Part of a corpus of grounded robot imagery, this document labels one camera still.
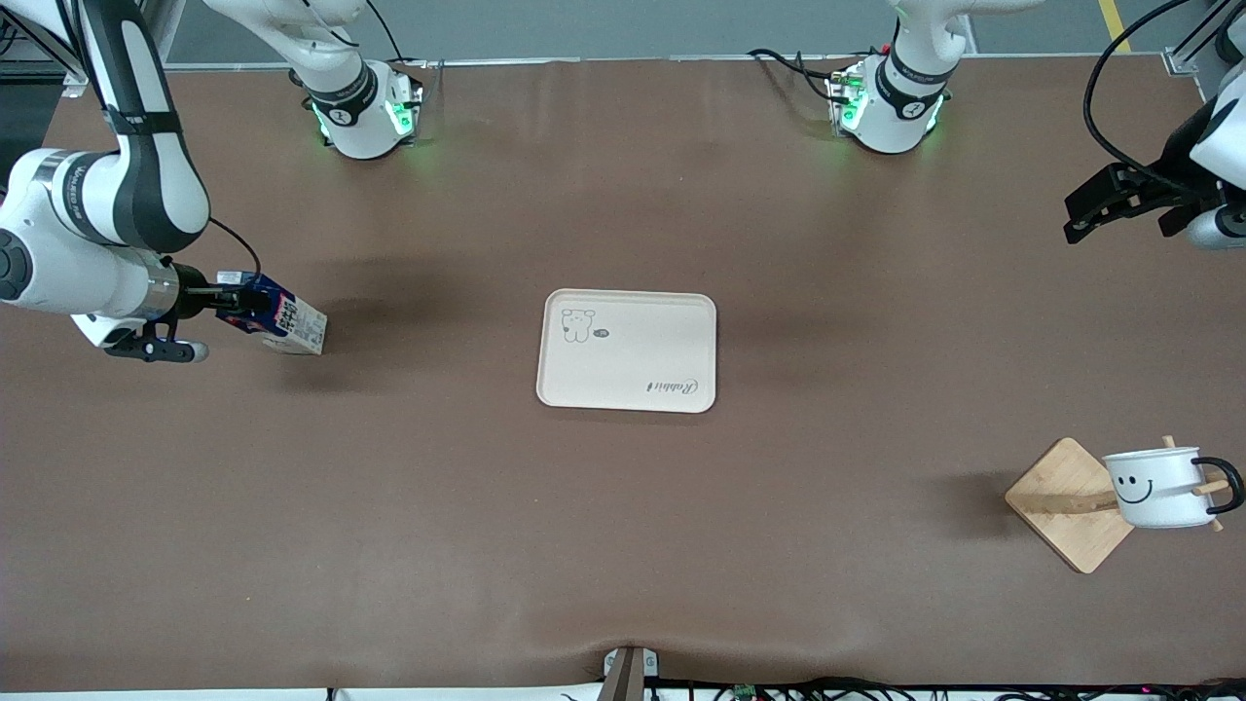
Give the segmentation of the blue white milk carton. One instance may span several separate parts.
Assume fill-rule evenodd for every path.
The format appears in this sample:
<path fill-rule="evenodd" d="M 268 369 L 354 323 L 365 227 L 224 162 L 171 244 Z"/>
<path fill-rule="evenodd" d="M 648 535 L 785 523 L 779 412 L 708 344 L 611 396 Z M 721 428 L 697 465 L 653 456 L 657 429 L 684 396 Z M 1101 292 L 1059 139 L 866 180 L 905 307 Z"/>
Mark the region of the blue white milk carton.
<path fill-rule="evenodd" d="M 321 314 L 295 296 L 288 288 L 277 283 L 270 276 L 252 274 L 252 271 L 218 271 L 216 281 L 221 288 L 235 289 L 245 284 L 270 284 L 277 288 L 277 320 L 275 327 L 235 327 L 249 336 L 259 337 L 263 345 L 272 347 L 277 354 L 292 355 L 321 355 L 325 334 L 328 331 L 328 315 Z"/>

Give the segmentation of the white smiley cup black handle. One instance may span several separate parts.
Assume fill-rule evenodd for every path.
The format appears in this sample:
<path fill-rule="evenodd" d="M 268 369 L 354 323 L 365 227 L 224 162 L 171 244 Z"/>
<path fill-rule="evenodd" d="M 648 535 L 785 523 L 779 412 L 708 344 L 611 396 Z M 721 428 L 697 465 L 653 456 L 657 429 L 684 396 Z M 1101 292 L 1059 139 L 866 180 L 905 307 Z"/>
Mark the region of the white smiley cup black handle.
<path fill-rule="evenodd" d="M 1209 527 L 1246 506 L 1246 482 L 1232 462 L 1192 445 L 1134 449 L 1104 458 L 1121 518 L 1135 528 Z"/>

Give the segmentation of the wooden cup rack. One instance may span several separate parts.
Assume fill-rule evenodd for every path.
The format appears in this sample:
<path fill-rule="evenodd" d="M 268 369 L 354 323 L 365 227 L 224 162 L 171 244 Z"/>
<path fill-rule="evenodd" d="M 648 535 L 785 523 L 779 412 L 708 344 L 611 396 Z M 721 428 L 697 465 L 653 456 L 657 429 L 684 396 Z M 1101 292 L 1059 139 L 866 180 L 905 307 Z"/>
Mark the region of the wooden cup rack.
<path fill-rule="evenodd" d="M 1161 445 L 1149 449 L 1181 445 L 1165 435 Z M 1135 528 L 1121 518 L 1104 458 L 1065 436 L 1006 491 L 1011 510 L 1072 570 L 1084 575 L 1095 572 L 1131 533 L 1153 530 Z M 1220 530 L 1220 519 L 1197 528 Z"/>

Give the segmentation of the cream plastic tray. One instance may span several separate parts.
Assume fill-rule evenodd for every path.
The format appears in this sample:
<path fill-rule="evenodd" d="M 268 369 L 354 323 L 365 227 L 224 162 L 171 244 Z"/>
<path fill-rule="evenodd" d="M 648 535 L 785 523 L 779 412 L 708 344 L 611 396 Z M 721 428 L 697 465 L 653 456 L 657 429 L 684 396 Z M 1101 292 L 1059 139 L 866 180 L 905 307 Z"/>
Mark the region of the cream plastic tray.
<path fill-rule="evenodd" d="M 551 293 L 535 395 L 554 408 L 708 412 L 716 401 L 715 303 L 695 293 Z"/>

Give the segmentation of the aluminium frame beside left arm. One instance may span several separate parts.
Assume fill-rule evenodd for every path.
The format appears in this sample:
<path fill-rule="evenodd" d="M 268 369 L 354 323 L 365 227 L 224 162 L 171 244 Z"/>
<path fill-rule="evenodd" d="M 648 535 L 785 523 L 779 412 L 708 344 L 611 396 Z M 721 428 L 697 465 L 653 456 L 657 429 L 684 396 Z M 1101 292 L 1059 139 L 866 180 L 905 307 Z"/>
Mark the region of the aluminium frame beside left arm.
<path fill-rule="evenodd" d="M 1161 57 L 1174 77 L 1227 72 L 1246 56 L 1246 0 L 1202 0 L 1206 12 Z"/>

